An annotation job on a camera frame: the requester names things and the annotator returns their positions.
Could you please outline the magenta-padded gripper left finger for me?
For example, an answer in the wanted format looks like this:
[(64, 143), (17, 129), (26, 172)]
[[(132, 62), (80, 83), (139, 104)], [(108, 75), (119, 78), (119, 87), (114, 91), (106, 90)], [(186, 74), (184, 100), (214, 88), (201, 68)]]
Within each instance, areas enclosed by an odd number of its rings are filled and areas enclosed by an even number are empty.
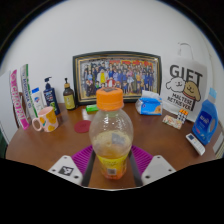
[(90, 182), (95, 153), (88, 146), (73, 156), (63, 155), (49, 172), (79, 186), (87, 187)]

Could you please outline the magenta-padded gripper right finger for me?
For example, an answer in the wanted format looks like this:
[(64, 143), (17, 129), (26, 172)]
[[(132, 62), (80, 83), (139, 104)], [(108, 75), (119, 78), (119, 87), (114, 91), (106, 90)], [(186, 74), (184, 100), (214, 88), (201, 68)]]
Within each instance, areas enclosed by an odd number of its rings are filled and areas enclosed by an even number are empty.
[(131, 147), (129, 159), (137, 187), (150, 184), (175, 172), (161, 155), (153, 156), (137, 146)]

